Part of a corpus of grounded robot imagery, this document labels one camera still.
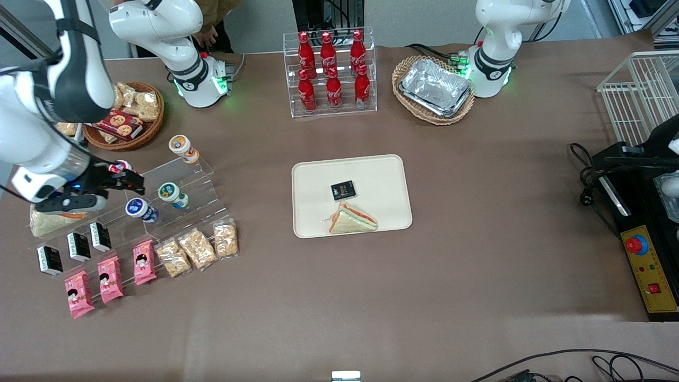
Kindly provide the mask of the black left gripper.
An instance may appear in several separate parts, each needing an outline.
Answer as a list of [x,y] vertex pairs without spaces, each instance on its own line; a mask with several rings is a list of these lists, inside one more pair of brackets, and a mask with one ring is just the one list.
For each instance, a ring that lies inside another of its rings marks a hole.
[[650,157],[677,159],[677,144],[672,145],[672,141],[677,140],[677,131],[678,114],[652,130],[643,143],[643,152]]

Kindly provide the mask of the bystander hand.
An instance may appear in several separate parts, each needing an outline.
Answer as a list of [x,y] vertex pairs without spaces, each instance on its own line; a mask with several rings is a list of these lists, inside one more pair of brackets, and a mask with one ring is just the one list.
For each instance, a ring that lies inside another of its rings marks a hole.
[[199,31],[192,35],[194,41],[202,48],[213,47],[214,44],[216,44],[218,36],[219,34],[214,26],[210,26],[205,31]]

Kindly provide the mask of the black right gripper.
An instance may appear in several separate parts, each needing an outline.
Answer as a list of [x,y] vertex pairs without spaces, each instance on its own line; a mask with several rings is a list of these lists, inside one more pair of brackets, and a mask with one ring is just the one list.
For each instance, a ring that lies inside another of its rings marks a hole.
[[[92,162],[85,172],[66,183],[66,196],[94,194],[102,189],[123,189],[138,195],[145,195],[144,177],[134,171],[128,171],[126,162]],[[125,182],[120,177],[125,172]]]

